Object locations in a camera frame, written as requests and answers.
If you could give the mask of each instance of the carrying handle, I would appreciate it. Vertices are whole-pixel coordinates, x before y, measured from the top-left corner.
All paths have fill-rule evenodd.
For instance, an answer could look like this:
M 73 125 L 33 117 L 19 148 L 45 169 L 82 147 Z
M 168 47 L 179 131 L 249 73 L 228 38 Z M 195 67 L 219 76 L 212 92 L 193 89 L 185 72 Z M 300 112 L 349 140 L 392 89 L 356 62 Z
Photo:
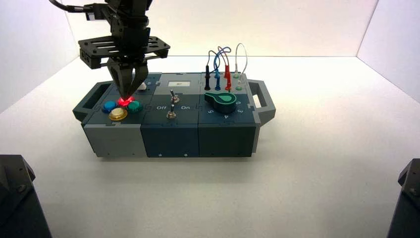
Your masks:
M 252 95 L 257 95 L 258 100 L 260 101 L 261 107 L 256 108 L 256 111 L 260 116 L 261 126 L 263 126 L 274 118 L 275 106 L 273 100 L 270 97 L 270 93 L 268 92 L 264 81 L 248 79 L 248 84 Z
M 100 82 L 94 85 L 88 94 L 73 109 L 73 114 L 80 122 L 82 122 L 87 114 L 89 114 L 98 100 L 102 97 L 112 81 Z

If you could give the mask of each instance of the wire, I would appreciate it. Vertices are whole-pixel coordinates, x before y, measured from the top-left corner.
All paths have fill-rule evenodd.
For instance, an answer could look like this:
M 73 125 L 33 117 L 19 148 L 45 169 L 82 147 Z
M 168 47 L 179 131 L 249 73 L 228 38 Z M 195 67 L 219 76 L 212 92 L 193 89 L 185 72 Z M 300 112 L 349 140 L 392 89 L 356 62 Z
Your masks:
M 67 12 L 91 12 L 92 7 L 91 6 L 73 6 L 73 5 L 63 5 L 56 0 L 50 0 L 50 2 L 60 8 L 61 10 L 67 11 Z
M 214 68 L 214 70 L 213 70 L 212 72 L 210 72 L 210 73 L 213 73 L 213 72 L 215 72 L 217 69 L 219 69 L 219 66 L 220 66 L 220 58 L 219 58 L 219 56 L 217 55 L 217 53 L 216 53 L 216 52 L 214 52 L 214 51 L 210 50 L 210 51 L 209 51 L 209 58 L 207 59 L 207 65 L 208 65 L 208 64 L 209 64 L 209 62 L 210 62 L 210 52 L 212 52 L 213 54 L 215 54 L 215 57 L 217 57 L 217 58 L 219 59 L 219 65 L 217 65 L 217 67 L 215 67 L 215 68 Z
M 214 71 L 216 71 L 216 73 L 219 73 L 218 69 L 219 69 L 219 66 L 220 66 L 220 64 L 219 64 L 219 66 L 216 67 L 216 58 L 219 58 L 219 55 L 221 55 L 222 52 L 230 53 L 230 52 L 232 52 L 232 49 L 229 46 L 226 46 L 226 47 L 222 48 L 221 50 L 219 50 L 219 52 L 217 52 L 216 56 L 214 57 L 214 62 L 213 62 Z
M 245 57 L 246 57 L 245 67 L 244 67 L 244 70 L 241 72 L 241 77 L 240 77 L 240 79 L 242 79 L 242 75 L 244 74 L 245 70 L 247 69 L 247 65 L 248 65 L 248 54 L 247 54 L 247 49 L 245 48 L 244 44 L 239 43 L 236 46 L 236 51 L 235 51 L 235 73 L 238 72 L 238 60 L 237 60 L 237 58 L 238 58 L 238 48 L 239 48 L 239 46 L 242 46 L 244 48 Z
M 227 57 L 227 54 L 226 54 L 226 51 L 224 51 L 223 49 L 222 49 L 222 47 L 220 47 L 220 46 L 218 46 L 217 47 L 217 49 L 219 50 L 219 51 L 222 51 L 222 53 L 224 53 L 224 57 L 223 57 L 223 54 L 221 54 L 221 56 L 222 56 L 222 59 L 223 59 L 223 62 L 224 62 L 224 65 L 229 65 L 229 58 Z

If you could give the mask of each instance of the white table surface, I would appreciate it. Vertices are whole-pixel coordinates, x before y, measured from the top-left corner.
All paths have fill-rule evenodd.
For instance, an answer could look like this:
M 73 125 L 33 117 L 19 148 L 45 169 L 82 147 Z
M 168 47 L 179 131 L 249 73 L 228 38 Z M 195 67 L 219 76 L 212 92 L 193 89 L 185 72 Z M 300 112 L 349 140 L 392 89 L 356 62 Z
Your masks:
M 206 57 L 149 62 L 197 72 Z M 72 109 L 106 68 L 79 59 L 0 114 L 56 238 L 385 237 L 420 154 L 420 105 L 357 58 L 250 58 L 275 118 L 250 158 L 97 158 Z

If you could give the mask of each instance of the white cable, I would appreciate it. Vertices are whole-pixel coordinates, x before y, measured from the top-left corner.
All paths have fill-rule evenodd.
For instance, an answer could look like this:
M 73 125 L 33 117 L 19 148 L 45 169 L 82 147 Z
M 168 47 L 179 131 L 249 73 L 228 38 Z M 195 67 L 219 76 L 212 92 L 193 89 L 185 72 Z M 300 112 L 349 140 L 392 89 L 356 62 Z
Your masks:
M 245 61 L 245 67 L 244 67 L 244 70 L 242 70 L 242 72 L 241 72 L 241 76 L 240 76 L 240 77 L 239 77 L 239 79 L 238 79 L 238 85 L 236 86 L 236 88 L 237 88 L 238 90 L 239 90 L 239 88 L 241 88 L 241 89 L 242 89 L 242 87 L 240 86 L 240 84 L 241 84 L 241 80 L 242 80 L 242 76 L 243 76 L 243 74 L 244 74 L 244 72 L 245 72 L 245 70 L 247 69 L 247 66 L 248 66 L 248 53 L 247 53 L 247 49 L 245 48 L 244 44 L 239 43 L 239 44 L 236 46 L 236 51 L 235 51 L 235 73 L 234 73 L 233 77 L 234 77 L 234 78 L 238 78 L 238 48 L 239 48 L 239 46 L 242 46 L 242 47 L 244 48 L 246 61 Z

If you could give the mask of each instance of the red probe plug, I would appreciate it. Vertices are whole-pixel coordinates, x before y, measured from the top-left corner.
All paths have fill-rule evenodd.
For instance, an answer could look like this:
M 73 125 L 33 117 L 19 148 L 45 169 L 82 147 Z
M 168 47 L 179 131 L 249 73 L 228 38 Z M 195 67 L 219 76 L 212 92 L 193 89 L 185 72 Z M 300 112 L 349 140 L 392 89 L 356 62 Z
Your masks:
M 226 87 L 224 89 L 226 91 L 230 91 L 230 88 L 232 87 L 232 81 L 230 80 L 229 65 L 225 66 L 224 77 L 227 79 L 227 84 L 226 84 Z

